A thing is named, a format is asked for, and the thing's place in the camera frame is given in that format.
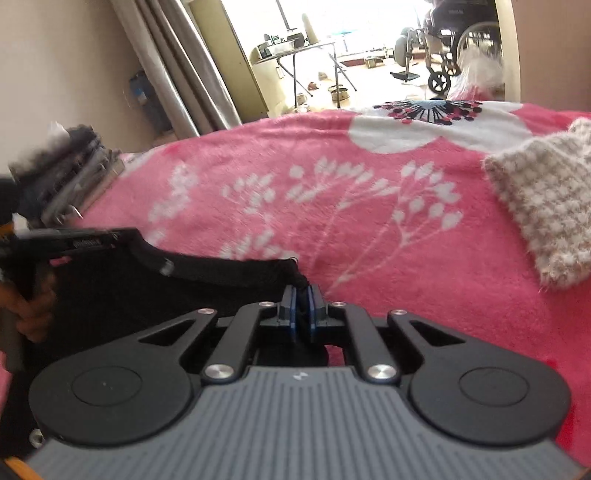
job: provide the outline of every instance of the pink blanket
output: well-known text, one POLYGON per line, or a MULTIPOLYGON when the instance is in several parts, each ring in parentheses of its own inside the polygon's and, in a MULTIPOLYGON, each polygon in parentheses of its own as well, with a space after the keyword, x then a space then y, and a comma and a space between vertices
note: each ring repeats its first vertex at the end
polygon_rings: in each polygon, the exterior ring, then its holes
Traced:
POLYGON ((82 225, 136 226, 186 254, 297 257, 328 299, 542 360, 573 392, 558 440, 591 463, 591 283, 540 289, 480 165, 576 116, 441 100, 261 121, 144 154, 82 225))

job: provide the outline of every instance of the textured knit cushion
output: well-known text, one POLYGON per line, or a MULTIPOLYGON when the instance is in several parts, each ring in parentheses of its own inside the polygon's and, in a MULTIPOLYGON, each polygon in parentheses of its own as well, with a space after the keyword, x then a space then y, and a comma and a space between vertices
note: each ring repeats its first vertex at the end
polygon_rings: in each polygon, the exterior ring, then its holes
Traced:
POLYGON ((591 273, 591 121, 484 160, 493 186, 535 256, 543 286, 591 273))

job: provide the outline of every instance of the small container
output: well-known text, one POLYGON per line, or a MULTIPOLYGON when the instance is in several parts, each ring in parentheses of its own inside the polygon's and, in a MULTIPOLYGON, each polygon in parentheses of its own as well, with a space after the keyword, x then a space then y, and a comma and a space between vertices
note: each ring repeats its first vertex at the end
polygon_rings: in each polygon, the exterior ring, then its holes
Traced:
POLYGON ((280 43, 276 43, 274 45, 269 45, 268 50, 271 52, 271 55, 279 55, 280 53, 288 53, 295 49, 294 47, 294 40, 290 41, 282 41, 280 43))
POLYGON ((377 67, 379 64, 384 64, 383 59, 380 57, 365 57, 365 66, 369 69, 377 67))
POLYGON ((347 98, 349 98, 349 89, 347 87, 343 87, 341 84, 339 84, 338 90, 339 90, 339 93, 337 94, 337 86, 336 85, 329 87, 330 96, 331 96, 333 102, 337 101, 337 95, 339 95, 340 100, 346 100, 347 98))
POLYGON ((259 56, 262 59, 265 59, 267 57, 271 56, 271 52, 269 51, 269 45, 271 44, 270 41, 266 41, 261 43, 260 45, 257 46, 258 51, 259 51, 259 56))

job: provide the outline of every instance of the wall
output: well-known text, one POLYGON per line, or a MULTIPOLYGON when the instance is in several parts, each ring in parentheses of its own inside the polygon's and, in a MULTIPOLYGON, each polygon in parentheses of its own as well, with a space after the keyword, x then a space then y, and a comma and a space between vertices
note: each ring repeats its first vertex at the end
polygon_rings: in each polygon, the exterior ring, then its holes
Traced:
POLYGON ((0 172, 52 120, 148 148, 155 134, 128 88, 139 69, 109 0, 0 0, 0 172))
MULTIPOLYGON (((506 2, 499 3, 502 11, 506 2)), ((591 111, 591 2, 512 0, 512 6, 521 101, 591 111)), ((515 54, 509 58, 515 63, 515 54)))

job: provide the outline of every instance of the human hand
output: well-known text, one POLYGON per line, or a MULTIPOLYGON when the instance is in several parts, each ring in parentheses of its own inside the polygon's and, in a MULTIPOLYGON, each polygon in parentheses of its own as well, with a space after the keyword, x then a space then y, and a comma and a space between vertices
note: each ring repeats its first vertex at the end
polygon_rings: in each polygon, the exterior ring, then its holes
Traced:
POLYGON ((55 285, 55 276, 49 274, 41 282, 40 292, 32 300, 25 300, 13 284, 0 283, 0 309, 16 313, 20 317, 17 330, 34 343, 47 337, 53 320, 51 309, 56 302, 55 285))

